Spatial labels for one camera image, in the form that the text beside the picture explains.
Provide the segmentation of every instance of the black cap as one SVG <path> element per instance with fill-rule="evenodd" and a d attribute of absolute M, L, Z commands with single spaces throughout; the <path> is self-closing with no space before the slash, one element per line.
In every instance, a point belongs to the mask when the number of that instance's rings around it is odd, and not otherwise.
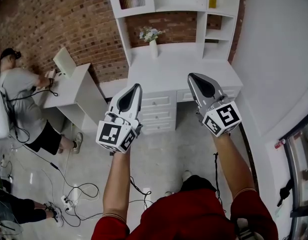
<path fill-rule="evenodd" d="M 12 48 L 7 48 L 0 55 L 0 60 L 8 55 L 14 55 L 15 59 L 19 59 L 21 57 L 21 54 L 19 51 L 16 52 Z"/>

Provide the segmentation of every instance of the power strip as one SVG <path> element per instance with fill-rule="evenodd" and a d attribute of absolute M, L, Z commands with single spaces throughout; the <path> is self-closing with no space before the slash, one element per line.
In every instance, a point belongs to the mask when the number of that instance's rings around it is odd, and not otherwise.
<path fill-rule="evenodd" d="M 68 208 L 67 211 L 71 211 L 72 210 L 72 204 L 66 200 L 66 197 L 63 195 L 60 199 L 62 200 L 62 203 L 64 205 L 64 210 L 66 210 Z"/>

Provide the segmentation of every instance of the white wall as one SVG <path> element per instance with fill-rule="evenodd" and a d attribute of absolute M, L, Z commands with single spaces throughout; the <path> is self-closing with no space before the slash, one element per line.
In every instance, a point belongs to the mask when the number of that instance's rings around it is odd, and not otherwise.
<path fill-rule="evenodd" d="M 233 68 L 244 84 L 237 99 L 253 152 L 260 194 L 275 215 L 290 178 L 274 144 L 308 113 L 308 0 L 247 0 Z M 276 218 L 289 234 L 292 197 Z"/>

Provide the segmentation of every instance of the gray t-shirt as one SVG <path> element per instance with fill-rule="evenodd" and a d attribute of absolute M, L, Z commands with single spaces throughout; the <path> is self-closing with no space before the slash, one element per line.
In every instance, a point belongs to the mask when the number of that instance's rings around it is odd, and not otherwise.
<path fill-rule="evenodd" d="M 31 89 L 38 80 L 38 75 L 21 68 L 13 68 L 3 71 L 0 74 L 3 83 L 0 85 L 6 90 L 9 100 L 18 99 L 31 95 Z M 32 143 L 43 131 L 46 120 L 43 118 L 40 108 L 35 104 L 32 97 L 15 100 L 11 103 L 14 107 L 17 126 L 29 133 L 28 135 L 20 130 L 17 130 L 18 140 L 27 144 Z M 10 134 L 16 138 L 14 128 Z"/>

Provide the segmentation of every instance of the white floor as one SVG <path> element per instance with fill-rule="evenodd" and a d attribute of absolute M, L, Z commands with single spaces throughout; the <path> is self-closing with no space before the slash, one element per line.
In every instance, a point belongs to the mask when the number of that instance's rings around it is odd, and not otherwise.
<path fill-rule="evenodd" d="M 200 126 L 195 116 L 196 106 L 186 102 L 178 105 L 177 130 L 164 134 L 141 135 L 132 145 L 131 175 L 136 185 L 143 190 L 150 188 L 152 195 L 149 199 L 153 202 L 164 195 L 166 191 L 176 192 L 181 187 L 181 173 L 190 170 L 207 178 L 215 185 L 215 162 L 213 153 L 216 151 L 209 131 Z M 65 134 L 70 136 L 70 127 Z M 240 134 L 235 129 L 232 139 L 242 155 L 247 159 L 246 149 Z M 54 201 L 63 208 L 60 197 L 67 195 L 71 189 L 64 184 L 59 171 L 43 161 L 33 153 L 14 143 L 15 150 L 10 152 L 6 160 L 11 160 L 13 165 L 12 175 L 13 194 L 18 198 L 29 198 L 40 203 Z M 94 183 L 99 187 L 100 197 L 94 201 L 86 200 L 88 197 L 81 195 L 82 199 L 77 205 L 77 212 L 85 217 L 102 212 L 102 195 L 110 169 L 111 157 L 101 146 L 95 143 L 95 136 L 84 135 L 84 142 L 80 154 L 73 155 L 64 152 L 62 155 L 52 156 L 44 150 L 39 155 L 53 162 L 59 167 L 71 185 Z M 7 175 L 10 165 L 3 169 L 2 175 Z M 232 197 L 229 192 L 224 175 L 219 164 L 219 186 L 221 198 L 224 203 L 226 215 L 230 216 Z M 86 189 L 94 195 L 94 187 Z M 73 196 L 78 196 L 80 191 L 74 191 Z M 131 187 L 130 200 L 139 200 L 143 196 Z M 127 224 L 131 231 L 137 227 L 143 212 L 144 203 L 133 202 L 129 206 Z M 66 220 L 78 225 L 78 219 L 64 214 Z M 70 227 L 64 223 L 62 228 L 57 228 L 53 219 L 37 223 L 23 224 L 23 233 L 17 239 L 27 240 L 89 240 L 93 233 L 97 219 L 82 221 L 80 227 Z"/>

